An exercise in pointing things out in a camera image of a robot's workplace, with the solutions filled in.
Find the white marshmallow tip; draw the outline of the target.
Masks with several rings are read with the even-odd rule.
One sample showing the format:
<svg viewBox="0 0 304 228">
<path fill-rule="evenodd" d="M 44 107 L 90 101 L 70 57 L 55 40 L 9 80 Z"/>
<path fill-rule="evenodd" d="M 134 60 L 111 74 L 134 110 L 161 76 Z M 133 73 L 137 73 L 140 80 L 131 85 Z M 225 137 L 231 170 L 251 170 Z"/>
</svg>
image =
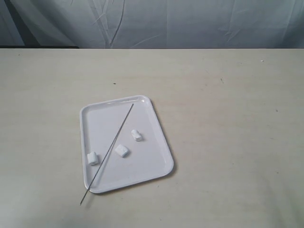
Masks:
<svg viewBox="0 0 304 228">
<path fill-rule="evenodd" d="M 141 133 L 136 129 L 131 130 L 131 135 L 132 135 L 133 139 L 136 140 L 137 142 L 140 142 L 143 140 Z"/>
</svg>

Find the white marshmallow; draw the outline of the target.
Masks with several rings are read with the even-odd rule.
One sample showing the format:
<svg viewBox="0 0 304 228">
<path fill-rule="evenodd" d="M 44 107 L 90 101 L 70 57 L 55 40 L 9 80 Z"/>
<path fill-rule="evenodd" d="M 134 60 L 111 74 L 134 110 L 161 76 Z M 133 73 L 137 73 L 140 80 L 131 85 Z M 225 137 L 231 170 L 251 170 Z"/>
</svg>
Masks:
<svg viewBox="0 0 304 228">
<path fill-rule="evenodd" d="M 90 152 L 87 154 L 87 161 L 88 164 L 91 166 L 97 165 L 98 164 L 98 156 L 95 152 Z"/>
<path fill-rule="evenodd" d="M 129 149 L 121 144 L 115 148 L 115 152 L 122 158 L 125 158 L 130 153 Z"/>
</svg>

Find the white rectangular plastic tray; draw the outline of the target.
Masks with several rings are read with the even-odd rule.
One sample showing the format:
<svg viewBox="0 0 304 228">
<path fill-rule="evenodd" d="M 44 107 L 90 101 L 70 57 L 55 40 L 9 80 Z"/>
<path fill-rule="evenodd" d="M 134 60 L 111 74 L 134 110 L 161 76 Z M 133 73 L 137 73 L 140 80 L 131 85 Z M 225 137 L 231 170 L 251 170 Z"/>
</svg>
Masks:
<svg viewBox="0 0 304 228">
<path fill-rule="evenodd" d="M 124 97 L 89 104 L 80 111 L 85 187 L 88 188 L 132 103 L 134 106 L 91 186 L 92 193 L 105 193 L 150 181 L 173 170 L 174 160 L 150 99 L 144 95 Z M 133 129 L 141 133 L 142 141 L 133 139 Z M 115 152 L 120 144 L 130 151 L 125 158 Z M 87 154 L 90 152 L 97 154 L 97 165 L 88 164 Z"/>
</svg>

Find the grey wrinkled backdrop cloth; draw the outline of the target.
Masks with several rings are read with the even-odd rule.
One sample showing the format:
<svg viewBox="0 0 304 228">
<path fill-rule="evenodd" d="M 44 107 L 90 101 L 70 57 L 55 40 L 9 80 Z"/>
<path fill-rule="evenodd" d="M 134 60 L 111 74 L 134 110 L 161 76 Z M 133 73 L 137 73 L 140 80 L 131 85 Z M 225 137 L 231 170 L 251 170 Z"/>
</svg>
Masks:
<svg viewBox="0 0 304 228">
<path fill-rule="evenodd" d="M 302 48 L 301 0 L 3 0 L 3 47 Z"/>
</svg>

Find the thin metal skewer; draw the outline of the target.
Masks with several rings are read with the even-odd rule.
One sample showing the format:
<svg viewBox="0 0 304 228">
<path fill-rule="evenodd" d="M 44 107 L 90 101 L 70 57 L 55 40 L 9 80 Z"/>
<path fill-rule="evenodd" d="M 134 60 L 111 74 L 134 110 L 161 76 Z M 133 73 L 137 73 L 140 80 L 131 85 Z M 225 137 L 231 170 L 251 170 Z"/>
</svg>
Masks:
<svg viewBox="0 0 304 228">
<path fill-rule="evenodd" d="M 121 132 L 121 130 L 122 130 L 122 128 L 123 128 L 125 122 L 126 122 L 126 119 L 128 118 L 128 116 L 129 116 L 129 114 L 130 114 L 130 112 L 131 112 L 131 110 L 132 110 L 132 108 L 133 108 L 133 106 L 134 106 L 134 103 L 131 104 L 131 106 L 130 106 L 130 108 L 129 108 L 129 110 L 128 110 L 128 112 L 127 112 L 127 114 L 126 114 L 126 116 L 125 116 L 125 118 L 124 118 L 124 120 L 123 120 L 123 122 L 122 122 L 122 124 L 121 124 L 121 126 L 120 126 L 120 128 L 119 128 L 119 130 L 118 130 L 118 132 L 116 133 L 116 135 L 115 135 L 115 137 L 114 137 L 112 143 L 110 144 L 109 149 L 107 150 L 107 152 L 106 152 L 106 154 L 105 154 L 103 160 L 101 161 L 101 163 L 100 163 L 100 165 L 99 165 L 99 167 L 98 167 L 98 169 L 97 169 L 97 171 L 96 171 L 94 177 L 92 178 L 92 180 L 91 180 L 91 182 L 90 182 L 90 184 L 89 184 L 89 186 L 88 186 L 86 192 L 84 193 L 84 195 L 83 195 L 83 197 L 82 197 L 82 199 L 81 199 L 81 201 L 80 201 L 80 203 L 79 203 L 80 206 L 83 204 L 83 201 L 84 201 L 85 197 L 87 196 L 88 192 L 90 191 L 91 186 L 92 186 L 92 184 L 94 183 L 94 181 L 95 181 L 95 179 L 96 179 L 96 177 L 97 177 L 97 175 L 98 175 L 98 173 L 99 173 L 99 171 L 100 171 L 100 169 L 101 169 L 103 163 L 105 162 L 106 158 L 108 157 L 109 153 L 111 152 L 111 150 L 112 150 L 112 148 L 113 148 L 113 146 L 114 146 L 114 143 L 116 142 L 116 140 L 117 140 L 117 138 L 118 138 L 118 136 L 119 136 L 119 134 L 120 134 L 120 132 Z"/>
</svg>

